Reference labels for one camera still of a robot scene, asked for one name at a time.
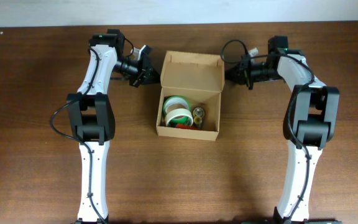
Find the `green tape roll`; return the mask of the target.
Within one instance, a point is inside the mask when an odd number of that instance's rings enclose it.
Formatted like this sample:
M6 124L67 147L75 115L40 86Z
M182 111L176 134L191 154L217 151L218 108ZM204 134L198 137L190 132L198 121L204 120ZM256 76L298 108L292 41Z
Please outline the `green tape roll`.
M182 105L187 110L190 110L190 103L188 102L188 100L185 97L174 95L174 96L171 96L165 100L165 102L163 104L164 115L168 114L168 109L172 105Z

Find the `cardboard box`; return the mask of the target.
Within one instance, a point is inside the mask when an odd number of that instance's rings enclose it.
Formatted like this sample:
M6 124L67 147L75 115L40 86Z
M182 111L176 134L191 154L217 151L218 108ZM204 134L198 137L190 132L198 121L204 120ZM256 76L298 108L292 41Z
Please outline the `cardboard box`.
M161 94L157 115L159 136L202 139L214 141L219 134L221 95L224 87L224 64L218 55L168 51L160 76ZM199 130L175 128L165 125L163 104L171 96L185 97L190 103L190 112L196 107L205 110L203 127ZM168 112L185 108L172 105Z

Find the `white masking tape roll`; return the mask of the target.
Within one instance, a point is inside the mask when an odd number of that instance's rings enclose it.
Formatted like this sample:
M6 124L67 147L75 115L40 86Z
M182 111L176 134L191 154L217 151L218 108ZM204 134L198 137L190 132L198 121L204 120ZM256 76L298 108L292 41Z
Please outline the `white masking tape roll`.
M191 126L193 122L194 119L192 113L185 108L172 110L165 116L166 126L170 126L172 123Z

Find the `yellow black correction tape dispenser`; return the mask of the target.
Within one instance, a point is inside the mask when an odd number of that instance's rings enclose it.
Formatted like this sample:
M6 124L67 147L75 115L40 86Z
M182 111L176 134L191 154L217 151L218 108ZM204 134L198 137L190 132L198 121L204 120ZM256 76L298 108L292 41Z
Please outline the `yellow black correction tape dispenser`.
M193 109L193 124L196 128L202 129L205 116L205 110L202 107L196 107Z

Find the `orange utility knife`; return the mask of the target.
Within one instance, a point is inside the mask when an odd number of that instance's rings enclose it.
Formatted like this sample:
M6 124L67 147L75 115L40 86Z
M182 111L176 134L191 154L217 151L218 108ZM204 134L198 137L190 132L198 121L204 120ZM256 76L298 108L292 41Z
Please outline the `orange utility knife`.
M191 130L199 130L199 128L197 127L194 127L194 126L188 126L188 125L185 125L185 124L176 124L175 128L179 128L179 129L191 129Z

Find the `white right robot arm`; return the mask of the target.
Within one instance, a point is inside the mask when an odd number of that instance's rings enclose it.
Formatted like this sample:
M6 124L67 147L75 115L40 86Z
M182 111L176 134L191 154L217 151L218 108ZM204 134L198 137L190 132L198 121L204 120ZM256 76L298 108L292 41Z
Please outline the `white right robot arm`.
M286 36L268 40L265 55L244 49L225 78L253 89L255 83L284 81L291 97L283 119L288 163L282 196L269 223L310 223L309 201L314 172L336 126L339 90L314 74L300 49L291 49Z

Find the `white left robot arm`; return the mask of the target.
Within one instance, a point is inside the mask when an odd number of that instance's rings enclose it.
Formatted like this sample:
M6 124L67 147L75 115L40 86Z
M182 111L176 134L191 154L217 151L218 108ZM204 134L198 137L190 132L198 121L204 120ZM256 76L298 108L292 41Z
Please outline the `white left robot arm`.
M82 166L77 223L108 222L106 163L116 128L108 97L112 73L120 73L133 87L160 81L149 58L150 47L133 48L129 55L124 55L126 42L118 29L93 35L85 79L76 93L67 96L69 122L73 138L79 143Z

